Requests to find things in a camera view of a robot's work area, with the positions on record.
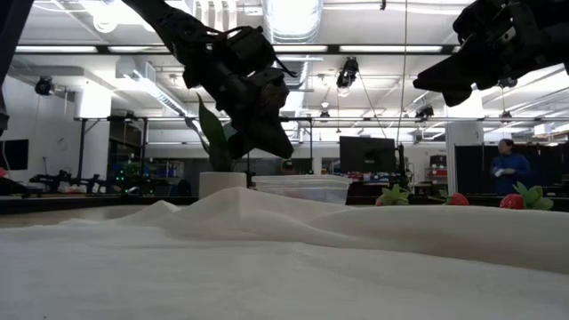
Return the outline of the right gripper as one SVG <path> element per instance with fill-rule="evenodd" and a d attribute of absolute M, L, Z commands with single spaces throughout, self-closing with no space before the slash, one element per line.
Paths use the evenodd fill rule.
<path fill-rule="evenodd" d="M 519 77 L 557 63 L 549 33 L 557 21 L 557 3 L 547 0 L 477 0 L 453 23 L 461 49 L 421 71 L 416 89 L 443 92 L 445 105 L 456 107 L 472 94 L 503 79 Z"/>

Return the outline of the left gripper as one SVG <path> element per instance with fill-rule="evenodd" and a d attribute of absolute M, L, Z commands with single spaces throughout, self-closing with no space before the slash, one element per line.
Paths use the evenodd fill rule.
<path fill-rule="evenodd" d="M 242 124 L 260 116 L 288 95 L 285 71 L 275 68 L 274 54 L 239 57 L 235 54 L 185 54 L 183 78 L 189 88 L 202 86 L 216 101 L 216 108 Z M 279 118 L 254 121 L 237 130 L 228 126 L 228 150 L 240 159 L 255 148 L 281 158 L 290 158 L 293 145 Z"/>

